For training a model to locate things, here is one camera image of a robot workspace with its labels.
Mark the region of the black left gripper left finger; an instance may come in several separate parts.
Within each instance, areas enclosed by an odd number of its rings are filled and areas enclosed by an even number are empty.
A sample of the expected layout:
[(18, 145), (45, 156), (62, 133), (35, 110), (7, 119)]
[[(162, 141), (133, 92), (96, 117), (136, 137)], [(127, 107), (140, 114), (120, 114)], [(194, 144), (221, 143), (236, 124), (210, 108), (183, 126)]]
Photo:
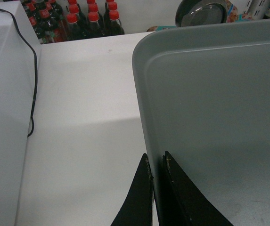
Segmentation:
[(127, 196), (111, 225), (151, 226), (153, 224), (153, 179), (148, 156), (144, 153)]

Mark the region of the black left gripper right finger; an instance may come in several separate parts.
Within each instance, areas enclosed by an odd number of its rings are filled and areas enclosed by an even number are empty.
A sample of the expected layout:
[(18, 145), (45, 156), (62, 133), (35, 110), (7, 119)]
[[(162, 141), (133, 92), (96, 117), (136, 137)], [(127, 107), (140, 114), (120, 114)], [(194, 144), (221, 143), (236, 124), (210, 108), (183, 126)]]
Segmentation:
[(231, 226), (232, 223), (212, 205), (168, 151), (163, 158), (164, 182), (178, 226)]

